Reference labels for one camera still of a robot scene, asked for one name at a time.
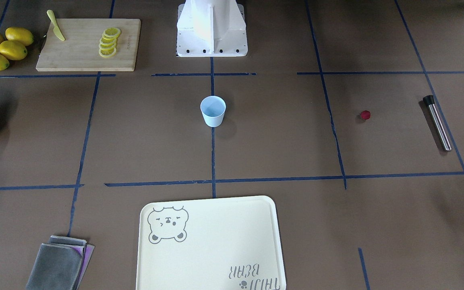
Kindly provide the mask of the light blue plastic cup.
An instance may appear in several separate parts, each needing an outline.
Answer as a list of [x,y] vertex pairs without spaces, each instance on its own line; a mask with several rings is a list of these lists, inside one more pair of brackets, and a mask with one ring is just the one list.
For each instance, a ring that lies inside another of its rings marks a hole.
[[206,125],[209,127],[218,127],[222,123],[226,112],[226,103],[221,97],[215,95],[205,97],[199,108]]

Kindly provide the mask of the cream bear serving tray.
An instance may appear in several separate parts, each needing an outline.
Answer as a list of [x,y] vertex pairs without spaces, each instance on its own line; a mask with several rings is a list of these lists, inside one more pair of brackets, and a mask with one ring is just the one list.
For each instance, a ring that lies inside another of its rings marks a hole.
[[156,202],[140,213],[137,290],[285,290],[268,196]]

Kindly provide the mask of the red strawberry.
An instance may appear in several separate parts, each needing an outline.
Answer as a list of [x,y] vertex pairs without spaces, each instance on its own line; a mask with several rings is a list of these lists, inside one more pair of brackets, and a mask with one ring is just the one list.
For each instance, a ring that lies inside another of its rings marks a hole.
[[368,111],[368,110],[363,110],[361,113],[360,113],[360,118],[362,120],[369,120],[371,118],[371,112]]

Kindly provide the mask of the lemon slices row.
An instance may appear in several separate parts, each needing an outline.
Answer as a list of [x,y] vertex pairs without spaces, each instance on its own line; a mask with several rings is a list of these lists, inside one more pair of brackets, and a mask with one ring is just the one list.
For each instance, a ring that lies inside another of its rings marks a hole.
[[108,27],[103,31],[98,44],[98,55],[102,58],[110,58],[117,53],[118,37],[121,29],[118,27]]

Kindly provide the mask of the wooden cutting board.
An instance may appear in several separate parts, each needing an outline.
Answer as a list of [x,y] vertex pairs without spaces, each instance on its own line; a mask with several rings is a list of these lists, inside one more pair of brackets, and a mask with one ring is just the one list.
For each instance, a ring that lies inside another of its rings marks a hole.
[[[53,24],[37,60],[39,72],[125,72],[134,71],[141,31],[140,19],[57,19],[65,41],[53,33]],[[121,29],[117,53],[99,55],[99,41],[106,28]]]

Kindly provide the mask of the steel muddler black tip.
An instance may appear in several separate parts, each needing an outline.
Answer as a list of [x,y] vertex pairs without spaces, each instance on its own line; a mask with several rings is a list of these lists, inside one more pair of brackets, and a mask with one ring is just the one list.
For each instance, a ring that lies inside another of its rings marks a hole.
[[433,95],[427,95],[423,98],[423,102],[424,105],[427,107],[427,110],[429,111],[431,120],[436,129],[443,150],[446,152],[451,152],[452,147],[449,138],[446,134],[445,128],[443,126],[440,114],[438,113],[438,110],[436,108],[435,98],[433,97]]

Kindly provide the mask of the folded grey cloth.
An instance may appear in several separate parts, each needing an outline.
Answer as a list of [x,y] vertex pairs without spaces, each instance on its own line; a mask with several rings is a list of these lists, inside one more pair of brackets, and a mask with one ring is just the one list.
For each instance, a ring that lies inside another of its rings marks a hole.
[[84,239],[51,235],[40,246],[26,289],[79,289],[94,248]]

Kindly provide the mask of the yellow plastic knife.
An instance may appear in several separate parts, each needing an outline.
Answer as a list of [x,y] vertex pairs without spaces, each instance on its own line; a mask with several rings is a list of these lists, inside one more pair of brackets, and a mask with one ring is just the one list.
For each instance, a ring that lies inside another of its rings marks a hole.
[[59,24],[58,24],[58,22],[57,22],[57,18],[56,18],[56,16],[55,16],[54,11],[48,10],[46,13],[47,13],[48,18],[50,19],[51,24],[53,25],[53,33],[54,33],[54,35],[55,35],[60,41],[65,41],[66,38],[64,37],[64,35],[62,34],[62,31],[61,31],[60,28],[59,28]]

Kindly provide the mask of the yellow lemon middle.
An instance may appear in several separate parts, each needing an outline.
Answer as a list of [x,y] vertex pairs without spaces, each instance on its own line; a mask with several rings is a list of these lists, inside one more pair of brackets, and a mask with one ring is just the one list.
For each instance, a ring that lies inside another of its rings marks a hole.
[[6,40],[0,44],[0,54],[9,60],[22,60],[27,57],[26,46],[18,41]]

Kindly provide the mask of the yellow lemon top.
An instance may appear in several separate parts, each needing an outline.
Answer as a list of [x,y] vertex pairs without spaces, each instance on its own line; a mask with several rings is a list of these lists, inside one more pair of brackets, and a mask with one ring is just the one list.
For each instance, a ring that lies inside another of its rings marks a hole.
[[34,36],[31,31],[23,27],[8,27],[5,30],[7,40],[17,41],[25,47],[30,46],[34,42]]

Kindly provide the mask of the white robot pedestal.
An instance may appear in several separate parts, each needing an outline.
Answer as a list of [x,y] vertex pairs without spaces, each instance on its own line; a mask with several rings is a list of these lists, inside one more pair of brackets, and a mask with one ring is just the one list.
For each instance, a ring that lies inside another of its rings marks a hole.
[[177,11],[178,57],[247,55],[243,5],[235,0],[186,0]]

